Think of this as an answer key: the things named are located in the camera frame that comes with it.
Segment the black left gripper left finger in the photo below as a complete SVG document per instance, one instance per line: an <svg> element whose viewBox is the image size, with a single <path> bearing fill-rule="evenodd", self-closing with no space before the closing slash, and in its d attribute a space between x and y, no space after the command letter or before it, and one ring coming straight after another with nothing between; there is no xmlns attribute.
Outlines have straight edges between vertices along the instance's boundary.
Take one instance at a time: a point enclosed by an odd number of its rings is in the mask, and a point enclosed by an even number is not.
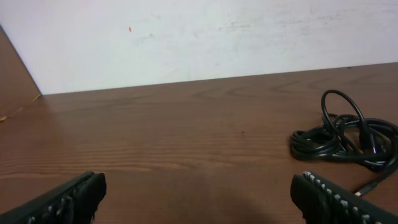
<svg viewBox="0 0 398 224"><path fill-rule="evenodd" d="M1 223L92 224L106 189L105 175L88 171L1 214Z"/></svg>

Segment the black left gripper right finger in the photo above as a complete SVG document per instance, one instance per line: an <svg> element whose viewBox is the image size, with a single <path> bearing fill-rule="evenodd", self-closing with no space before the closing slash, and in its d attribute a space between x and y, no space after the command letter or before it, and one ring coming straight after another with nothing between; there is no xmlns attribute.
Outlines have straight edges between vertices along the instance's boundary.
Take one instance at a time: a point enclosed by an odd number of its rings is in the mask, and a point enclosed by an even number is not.
<svg viewBox="0 0 398 224"><path fill-rule="evenodd" d="M370 182L352 193L305 171L293 176L290 197L307 223L397 224L396 215L362 198L376 186L377 182Z"/></svg>

